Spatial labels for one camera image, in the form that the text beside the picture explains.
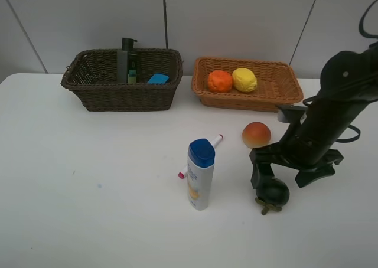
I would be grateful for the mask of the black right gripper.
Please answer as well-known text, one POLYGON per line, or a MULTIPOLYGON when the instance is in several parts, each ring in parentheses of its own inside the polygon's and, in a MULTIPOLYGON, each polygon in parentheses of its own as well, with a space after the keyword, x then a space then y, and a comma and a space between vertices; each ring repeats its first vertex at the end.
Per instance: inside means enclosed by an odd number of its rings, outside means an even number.
POLYGON ((289 124, 279 142, 250 153, 253 164, 251 184, 258 198, 273 187, 271 164, 298 169, 295 181, 300 188, 335 174, 333 165, 344 159, 331 146, 352 143, 361 130, 351 123, 366 108, 365 103, 318 102, 314 106, 278 106, 279 120, 289 124))

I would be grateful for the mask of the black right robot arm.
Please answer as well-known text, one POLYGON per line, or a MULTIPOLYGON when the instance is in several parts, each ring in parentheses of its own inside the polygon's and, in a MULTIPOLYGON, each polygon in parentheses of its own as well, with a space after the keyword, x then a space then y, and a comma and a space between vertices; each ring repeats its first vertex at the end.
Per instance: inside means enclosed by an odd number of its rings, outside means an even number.
POLYGON ((289 200, 289 189, 273 173, 273 164, 298 170, 300 188, 335 173, 342 154, 332 145, 370 103, 377 101, 377 44, 366 51, 341 51, 324 66, 319 92, 302 106, 279 105, 289 127, 279 142, 252 149, 251 183, 256 200, 277 207, 289 200))

